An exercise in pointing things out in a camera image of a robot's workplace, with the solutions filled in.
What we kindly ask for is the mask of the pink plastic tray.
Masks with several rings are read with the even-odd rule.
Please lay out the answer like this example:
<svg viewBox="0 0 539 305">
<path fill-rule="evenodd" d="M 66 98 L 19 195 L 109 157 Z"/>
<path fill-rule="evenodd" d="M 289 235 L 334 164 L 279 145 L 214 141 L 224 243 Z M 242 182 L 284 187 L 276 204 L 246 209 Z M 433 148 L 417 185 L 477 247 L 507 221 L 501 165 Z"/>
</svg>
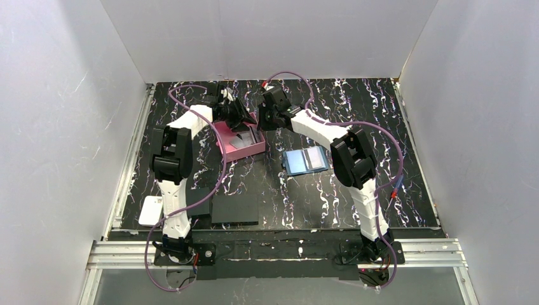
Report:
<svg viewBox="0 0 539 305">
<path fill-rule="evenodd" d="M 225 156 L 227 163 L 266 151 L 266 140 L 257 129 L 256 123 L 247 123 L 245 126 L 248 130 L 242 132 L 233 132 L 221 119 L 214 118 L 213 124 L 224 144 L 222 147 L 217 141 L 216 145 Z"/>
</svg>

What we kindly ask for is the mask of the blue leather card holder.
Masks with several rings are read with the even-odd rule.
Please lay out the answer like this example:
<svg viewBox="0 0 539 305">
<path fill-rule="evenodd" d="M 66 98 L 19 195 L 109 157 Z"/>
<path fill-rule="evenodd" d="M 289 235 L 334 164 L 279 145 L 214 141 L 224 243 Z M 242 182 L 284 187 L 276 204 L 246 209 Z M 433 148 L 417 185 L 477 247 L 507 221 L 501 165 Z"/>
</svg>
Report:
<svg viewBox="0 0 539 305">
<path fill-rule="evenodd" d="M 321 146 L 285 151 L 282 165 L 288 176 L 323 172 L 329 169 L 329 163 Z"/>
</svg>

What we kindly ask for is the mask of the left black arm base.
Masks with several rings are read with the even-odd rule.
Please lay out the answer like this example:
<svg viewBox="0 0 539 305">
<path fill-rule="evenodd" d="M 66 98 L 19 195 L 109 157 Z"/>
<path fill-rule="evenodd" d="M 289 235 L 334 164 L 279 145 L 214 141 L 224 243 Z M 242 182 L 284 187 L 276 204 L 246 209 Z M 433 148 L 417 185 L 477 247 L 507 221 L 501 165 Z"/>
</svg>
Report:
<svg viewBox="0 0 539 305">
<path fill-rule="evenodd" d="M 216 257 L 216 245 L 211 243 L 195 243 L 185 250 L 165 248 L 162 243 L 152 242 L 150 249 L 156 250 L 153 264 L 155 266 L 213 266 Z"/>
</svg>

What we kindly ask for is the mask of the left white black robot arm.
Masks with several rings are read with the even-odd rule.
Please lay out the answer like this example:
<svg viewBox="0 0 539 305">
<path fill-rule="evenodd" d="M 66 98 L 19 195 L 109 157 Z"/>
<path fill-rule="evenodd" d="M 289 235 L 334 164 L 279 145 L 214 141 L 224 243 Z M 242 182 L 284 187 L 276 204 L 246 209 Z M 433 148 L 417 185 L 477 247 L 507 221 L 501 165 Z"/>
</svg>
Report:
<svg viewBox="0 0 539 305">
<path fill-rule="evenodd" d="M 204 87 L 202 100 L 187 106 L 180 102 L 185 113 L 175 121 L 157 126 L 152 132 L 150 170 L 158 182 L 163 200 L 163 218 L 157 222 L 163 227 L 160 242 L 153 246 L 164 254 L 179 259 L 190 254 L 191 223 L 186 201 L 186 182 L 193 169 L 193 137 L 205 127 L 216 134 L 221 147 L 225 145 L 216 122 L 223 122 L 235 133 L 251 133 L 256 120 L 246 107 L 222 83 Z"/>
</svg>

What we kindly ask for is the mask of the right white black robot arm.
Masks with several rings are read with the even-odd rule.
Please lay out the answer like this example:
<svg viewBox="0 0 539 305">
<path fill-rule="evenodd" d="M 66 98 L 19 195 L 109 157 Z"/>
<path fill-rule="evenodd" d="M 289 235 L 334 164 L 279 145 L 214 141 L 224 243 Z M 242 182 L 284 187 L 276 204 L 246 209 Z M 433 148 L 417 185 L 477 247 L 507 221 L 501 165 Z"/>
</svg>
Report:
<svg viewBox="0 0 539 305">
<path fill-rule="evenodd" d="M 263 98 L 258 106 L 260 130 L 286 128 L 330 151 L 334 174 L 348 188 L 359 216 L 361 253 L 371 259 L 380 256 L 393 238 L 375 194 L 377 161 L 366 132 L 358 126 L 322 119 L 293 104 L 279 87 L 264 84 Z"/>
</svg>

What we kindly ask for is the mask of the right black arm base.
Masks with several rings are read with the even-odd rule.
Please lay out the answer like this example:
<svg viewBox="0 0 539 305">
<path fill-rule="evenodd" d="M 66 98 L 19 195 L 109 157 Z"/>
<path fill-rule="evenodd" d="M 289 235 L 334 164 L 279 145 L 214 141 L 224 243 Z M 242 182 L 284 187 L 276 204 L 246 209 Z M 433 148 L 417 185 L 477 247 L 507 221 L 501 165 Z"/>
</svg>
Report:
<svg viewBox="0 0 539 305">
<path fill-rule="evenodd" d="M 398 241 L 392 243 L 395 257 L 391 254 L 388 247 L 382 243 L 381 249 L 373 250 L 369 247 L 364 247 L 358 241 L 340 243 L 337 254 L 334 257 L 334 262 L 338 265 L 357 265 L 357 264 L 391 264 L 396 261 L 397 264 L 404 264 L 404 250 L 402 244 Z"/>
</svg>

